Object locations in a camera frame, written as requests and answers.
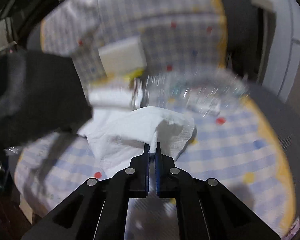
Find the blue dot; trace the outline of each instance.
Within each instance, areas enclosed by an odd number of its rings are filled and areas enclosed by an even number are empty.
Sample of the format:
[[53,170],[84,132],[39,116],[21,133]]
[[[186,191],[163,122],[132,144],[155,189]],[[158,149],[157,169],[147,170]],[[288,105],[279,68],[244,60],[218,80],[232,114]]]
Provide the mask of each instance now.
[[266,142],[263,140],[256,140],[253,142],[253,144],[254,144],[255,148],[257,148],[257,149],[261,149],[261,148],[267,146]]

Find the red dot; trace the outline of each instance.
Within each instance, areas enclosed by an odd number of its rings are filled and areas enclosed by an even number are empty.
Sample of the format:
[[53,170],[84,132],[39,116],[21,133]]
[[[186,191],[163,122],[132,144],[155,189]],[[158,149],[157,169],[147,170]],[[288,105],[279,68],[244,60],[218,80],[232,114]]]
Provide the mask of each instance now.
[[177,27],[177,23],[176,22],[171,22],[171,28],[175,29]]
[[216,120],[216,123],[217,123],[218,125],[223,125],[225,122],[226,122],[226,119],[223,118],[223,117],[219,117],[219,118]]
[[212,32],[212,27],[211,26],[209,26],[208,28],[207,28],[207,33],[211,33]]
[[96,172],[96,173],[94,174],[94,177],[95,177],[96,179],[100,179],[100,178],[102,177],[101,172]]

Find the black object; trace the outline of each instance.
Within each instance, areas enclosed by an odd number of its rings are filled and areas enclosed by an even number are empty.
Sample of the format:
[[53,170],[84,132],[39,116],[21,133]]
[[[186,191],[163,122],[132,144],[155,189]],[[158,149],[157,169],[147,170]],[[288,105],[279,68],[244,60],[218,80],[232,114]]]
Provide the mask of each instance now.
[[91,118],[72,59],[42,52],[0,56],[0,142],[36,140]]
[[16,0],[10,9],[2,10],[0,20],[10,17],[14,40],[22,46],[33,27],[58,5],[59,0]]
[[[119,240],[124,238],[129,197],[145,198],[149,146],[113,178],[88,179],[32,227],[22,240]],[[157,194],[176,198],[181,240],[279,240],[248,207],[216,179],[193,179],[171,157],[155,153]]]

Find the yellow fabric trim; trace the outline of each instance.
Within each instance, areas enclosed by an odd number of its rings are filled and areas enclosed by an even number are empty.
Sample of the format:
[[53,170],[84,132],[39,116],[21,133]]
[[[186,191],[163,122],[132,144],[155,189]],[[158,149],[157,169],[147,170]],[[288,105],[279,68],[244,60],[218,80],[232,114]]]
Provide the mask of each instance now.
[[222,30],[221,39],[217,45],[217,49],[220,54],[220,62],[218,67],[225,68],[226,67],[226,49],[228,43],[228,28],[227,28],[227,18],[225,9],[223,7],[222,0],[211,0],[211,5],[216,10],[216,13],[220,15],[219,26]]
[[125,74],[123,77],[127,80],[132,80],[134,78],[140,77],[143,74],[143,72],[144,72],[143,68],[137,68],[136,70]]
[[44,25],[45,25],[46,21],[42,20],[41,24],[40,24],[40,46],[41,46],[41,50],[44,52],[44,40],[45,40],[45,36],[43,33],[44,30]]
[[[22,152],[20,154],[20,157],[19,157],[19,159],[17,161],[16,169],[17,169],[17,166],[18,166],[19,162],[22,160],[22,158],[23,158],[23,150],[22,150]],[[14,184],[17,184],[17,182],[16,182],[16,179],[17,179],[16,178],[16,169],[15,169],[14,174],[13,174]]]
[[259,135],[267,141],[268,144],[274,146],[276,150],[276,179],[281,182],[281,184],[286,189],[287,201],[284,215],[280,221],[280,228],[283,233],[287,233],[291,227],[295,214],[296,214],[296,195],[293,186],[292,175],[289,168],[289,163],[286,159],[285,153],[281,148],[278,141],[278,136],[272,129],[266,117],[263,115],[256,103],[247,97],[244,101],[244,105],[252,111],[259,119],[258,133]]

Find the white wall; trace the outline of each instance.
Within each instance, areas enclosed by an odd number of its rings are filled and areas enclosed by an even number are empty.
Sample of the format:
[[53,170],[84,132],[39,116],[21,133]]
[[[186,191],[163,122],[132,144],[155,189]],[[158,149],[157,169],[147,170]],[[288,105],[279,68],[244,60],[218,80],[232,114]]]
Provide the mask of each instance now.
[[268,1],[272,2],[273,11],[276,13],[276,29],[262,85],[275,95],[280,94],[281,99],[285,101],[291,90],[293,74],[295,75],[297,71],[300,59],[300,48],[295,46],[292,51],[294,34],[300,36],[300,20],[295,23],[293,19],[300,17],[294,0]]

